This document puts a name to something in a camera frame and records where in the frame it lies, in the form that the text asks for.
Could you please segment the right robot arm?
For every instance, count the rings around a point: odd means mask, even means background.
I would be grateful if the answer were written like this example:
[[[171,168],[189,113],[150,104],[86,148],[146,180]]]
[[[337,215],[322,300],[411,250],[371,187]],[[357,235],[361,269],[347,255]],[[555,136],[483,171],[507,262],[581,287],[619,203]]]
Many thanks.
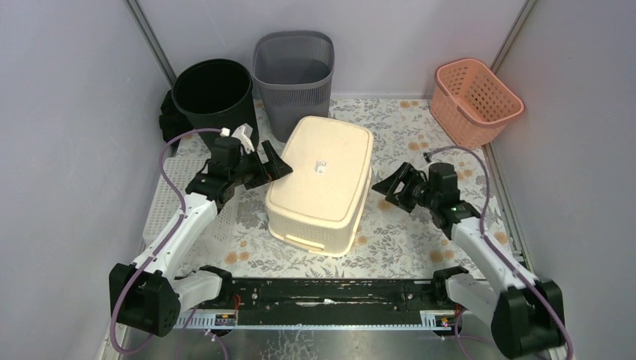
[[[513,257],[490,246],[482,235],[482,216],[461,199],[458,175],[450,163],[429,163],[417,170],[403,163],[373,191],[411,212],[426,208],[433,224],[467,254],[488,283],[479,283],[460,266],[435,271],[430,299],[448,309],[453,304],[489,325],[494,343],[509,359],[565,344],[557,325],[564,320],[563,294],[552,280],[541,281]]]

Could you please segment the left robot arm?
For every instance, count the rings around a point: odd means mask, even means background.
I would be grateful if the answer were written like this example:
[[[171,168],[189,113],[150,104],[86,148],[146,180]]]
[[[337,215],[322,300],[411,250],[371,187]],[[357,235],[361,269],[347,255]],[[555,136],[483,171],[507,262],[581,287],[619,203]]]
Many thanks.
[[[203,302],[224,308],[232,301],[228,271],[204,265],[184,277],[176,272],[237,188],[258,188],[292,173],[269,141],[261,146],[266,162],[234,136],[214,140],[210,158],[177,193],[179,206],[160,235],[131,264],[117,263],[109,273],[112,323],[163,337],[182,311]]]

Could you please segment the cream plastic laundry basket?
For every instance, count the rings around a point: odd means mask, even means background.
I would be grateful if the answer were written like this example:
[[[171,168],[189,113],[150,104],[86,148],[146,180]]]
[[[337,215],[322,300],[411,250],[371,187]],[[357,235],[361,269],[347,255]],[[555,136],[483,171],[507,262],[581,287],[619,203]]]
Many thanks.
[[[302,118],[283,150],[292,173],[265,195],[268,230],[313,254],[342,257],[352,247],[371,186],[374,135],[365,127]]]

